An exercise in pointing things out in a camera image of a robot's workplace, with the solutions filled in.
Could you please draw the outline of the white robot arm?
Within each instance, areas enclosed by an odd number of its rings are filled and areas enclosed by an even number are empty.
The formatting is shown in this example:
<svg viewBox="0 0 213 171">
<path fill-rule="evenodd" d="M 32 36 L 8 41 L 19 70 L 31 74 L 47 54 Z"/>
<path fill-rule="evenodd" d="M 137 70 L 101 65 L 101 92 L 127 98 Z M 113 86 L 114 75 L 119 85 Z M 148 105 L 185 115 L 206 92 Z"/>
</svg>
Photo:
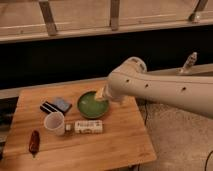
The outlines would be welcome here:
<svg viewBox="0 0 213 171">
<path fill-rule="evenodd" d="M 120 102 L 125 96 L 164 103 L 213 119 L 213 77 L 151 75 L 138 57 L 130 57 L 115 68 L 95 99 Z"/>
</svg>

